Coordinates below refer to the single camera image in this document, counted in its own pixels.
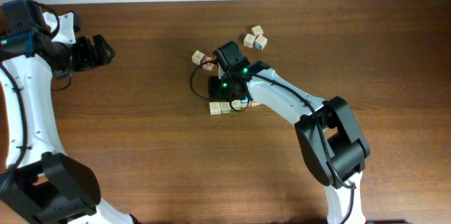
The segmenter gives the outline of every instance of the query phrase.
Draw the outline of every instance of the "brown tabletop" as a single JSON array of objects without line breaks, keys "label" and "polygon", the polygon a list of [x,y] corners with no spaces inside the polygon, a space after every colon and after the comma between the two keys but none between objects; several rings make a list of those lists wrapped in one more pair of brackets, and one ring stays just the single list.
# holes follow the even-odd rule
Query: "brown tabletop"
[{"label": "brown tabletop", "polygon": [[[102,196],[118,210],[143,223],[327,216],[324,188],[304,165],[288,122],[265,106],[210,116],[191,93],[194,51],[233,40],[251,61],[267,62],[300,89],[348,101],[371,147],[362,179],[367,219],[450,222],[451,0],[54,8],[76,11],[79,35],[100,33],[117,53],[109,66],[76,73],[72,87],[52,99],[65,150],[94,171]],[[242,45],[254,25],[268,38],[262,52]],[[201,93],[208,75],[195,80]],[[0,223],[23,220],[0,204]]]}]

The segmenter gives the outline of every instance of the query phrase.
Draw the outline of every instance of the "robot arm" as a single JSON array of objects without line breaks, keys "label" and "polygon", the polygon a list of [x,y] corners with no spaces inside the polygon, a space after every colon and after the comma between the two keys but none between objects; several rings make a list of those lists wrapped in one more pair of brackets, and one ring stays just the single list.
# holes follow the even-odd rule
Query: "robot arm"
[{"label": "robot arm", "polygon": [[[114,52],[100,35],[93,37],[94,46],[86,37],[76,39],[80,19],[74,12],[56,18],[41,6],[26,0],[4,4],[11,29],[0,37],[0,83],[9,151],[0,199],[29,223],[137,223],[101,198],[88,167],[67,157],[51,103],[52,75],[106,65]],[[48,181],[34,185],[42,175]]]},{"label": "robot arm", "polygon": [[[294,125],[307,168],[325,186],[328,222],[365,223],[359,188],[369,146],[346,101],[340,97],[330,101],[314,97],[286,82],[265,63],[251,65],[234,42],[214,54],[221,82],[227,82],[227,87],[209,86],[210,97],[223,101],[249,97]],[[322,134],[328,127],[336,127],[338,132],[322,144],[320,131]],[[354,189],[344,188],[340,180],[354,185]]]}]

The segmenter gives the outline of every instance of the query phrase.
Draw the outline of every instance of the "wooden table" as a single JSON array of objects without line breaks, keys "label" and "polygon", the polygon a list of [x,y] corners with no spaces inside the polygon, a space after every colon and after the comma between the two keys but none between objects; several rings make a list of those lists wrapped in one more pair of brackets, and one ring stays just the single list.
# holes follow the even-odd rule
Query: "wooden table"
[{"label": "wooden table", "polygon": [[[288,82],[353,108],[371,147],[369,220],[451,219],[451,0],[273,0],[55,6],[103,34],[113,63],[52,94],[69,156],[143,223],[303,222],[327,216],[293,127],[265,106],[210,116],[188,87],[191,55],[261,25]],[[207,73],[195,87],[205,93]],[[0,156],[7,153],[2,119]],[[0,223],[23,221],[0,204]]]}]

